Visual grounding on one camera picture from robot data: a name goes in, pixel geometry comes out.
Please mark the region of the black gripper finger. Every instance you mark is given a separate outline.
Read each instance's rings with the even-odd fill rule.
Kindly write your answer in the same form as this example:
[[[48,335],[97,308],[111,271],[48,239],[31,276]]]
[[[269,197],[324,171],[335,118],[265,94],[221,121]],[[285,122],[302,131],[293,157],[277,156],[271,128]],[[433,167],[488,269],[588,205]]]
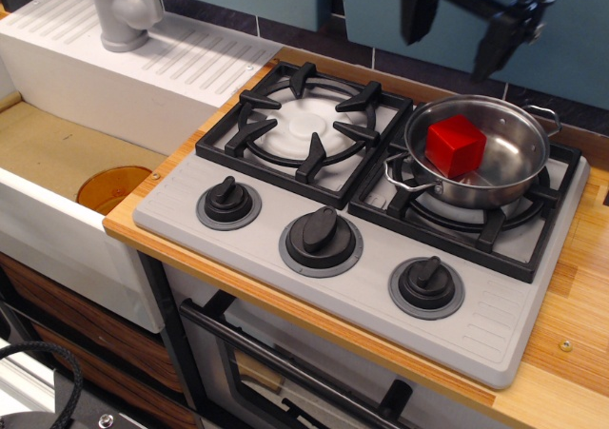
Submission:
[[[415,44],[430,31],[440,0],[401,0],[401,31],[407,45]]]
[[[539,40],[544,27],[544,23],[533,19],[521,21],[508,14],[494,15],[480,40],[471,80],[479,83],[502,70],[520,45]]]

